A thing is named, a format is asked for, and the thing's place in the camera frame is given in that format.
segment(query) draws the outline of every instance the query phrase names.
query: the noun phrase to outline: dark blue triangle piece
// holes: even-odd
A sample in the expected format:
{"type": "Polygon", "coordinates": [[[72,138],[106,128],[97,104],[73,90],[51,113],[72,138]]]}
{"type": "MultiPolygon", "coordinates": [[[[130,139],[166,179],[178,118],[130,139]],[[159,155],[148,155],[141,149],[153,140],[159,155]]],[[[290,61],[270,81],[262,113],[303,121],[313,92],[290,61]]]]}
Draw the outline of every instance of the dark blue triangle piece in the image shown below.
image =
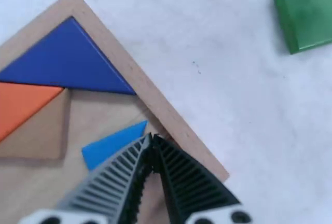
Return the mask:
{"type": "Polygon", "coordinates": [[[73,17],[2,70],[0,81],[135,94],[73,17]]]}

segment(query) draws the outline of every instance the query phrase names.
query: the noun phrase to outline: light blue triangle piece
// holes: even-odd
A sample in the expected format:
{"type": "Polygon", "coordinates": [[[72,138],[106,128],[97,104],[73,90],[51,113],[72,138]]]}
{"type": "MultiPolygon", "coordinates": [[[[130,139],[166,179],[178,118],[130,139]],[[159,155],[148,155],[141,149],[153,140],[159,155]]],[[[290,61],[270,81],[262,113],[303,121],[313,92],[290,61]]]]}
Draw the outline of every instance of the light blue triangle piece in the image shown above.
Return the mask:
{"type": "Polygon", "coordinates": [[[143,136],[147,121],[133,125],[82,148],[82,155],[89,170],[93,170],[107,158],[130,142],[143,136]]]}

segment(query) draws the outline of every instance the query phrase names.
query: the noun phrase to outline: orange triangle piece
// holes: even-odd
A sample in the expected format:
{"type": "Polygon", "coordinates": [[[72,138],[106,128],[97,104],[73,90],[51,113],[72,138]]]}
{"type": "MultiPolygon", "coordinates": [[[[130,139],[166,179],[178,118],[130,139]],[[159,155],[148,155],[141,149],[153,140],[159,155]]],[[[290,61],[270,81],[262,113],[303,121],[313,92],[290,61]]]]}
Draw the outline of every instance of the orange triangle piece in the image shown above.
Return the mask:
{"type": "Polygon", "coordinates": [[[0,82],[0,141],[25,123],[63,88],[0,82]]]}

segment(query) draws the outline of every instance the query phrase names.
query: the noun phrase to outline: tangram piece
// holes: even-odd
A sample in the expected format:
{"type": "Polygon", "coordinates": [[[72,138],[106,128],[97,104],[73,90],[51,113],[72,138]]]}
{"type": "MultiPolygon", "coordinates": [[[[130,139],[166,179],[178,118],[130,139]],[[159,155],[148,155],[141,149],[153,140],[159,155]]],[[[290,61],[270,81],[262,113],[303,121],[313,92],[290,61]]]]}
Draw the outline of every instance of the tangram piece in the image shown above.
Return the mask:
{"type": "Polygon", "coordinates": [[[68,89],[46,104],[0,143],[0,157],[57,159],[67,138],[68,89]]]}
{"type": "Polygon", "coordinates": [[[4,68],[0,81],[135,94],[73,17],[4,68]]]}
{"type": "Polygon", "coordinates": [[[291,54],[332,41],[332,0],[274,0],[291,54]]]}
{"type": "Polygon", "coordinates": [[[93,142],[82,149],[89,170],[93,170],[107,158],[135,139],[143,136],[147,121],[143,121],[93,142]]]}
{"type": "Polygon", "coordinates": [[[0,141],[37,113],[63,89],[0,82],[0,141]]]}

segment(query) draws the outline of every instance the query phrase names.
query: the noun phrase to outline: wooden base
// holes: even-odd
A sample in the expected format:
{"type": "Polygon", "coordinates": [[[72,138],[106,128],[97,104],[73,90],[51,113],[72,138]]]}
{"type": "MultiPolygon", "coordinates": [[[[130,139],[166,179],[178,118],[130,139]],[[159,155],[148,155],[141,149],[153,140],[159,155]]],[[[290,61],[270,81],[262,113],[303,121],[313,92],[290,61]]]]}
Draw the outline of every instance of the wooden base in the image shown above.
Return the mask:
{"type": "MultiPolygon", "coordinates": [[[[5,42],[0,47],[0,69],[71,16],[138,97],[74,90],[68,149],[63,161],[0,163],[0,223],[16,223],[36,209],[53,208],[88,174],[80,152],[83,146],[146,119],[150,122],[147,131],[169,134],[216,177],[226,180],[228,173],[223,166],[83,0],[57,1],[5,42]]],[[[139,223],[156,223],[156,218],[167,221],[162,196],[160,181],[150,179],[144,191],[139,223]]]]}

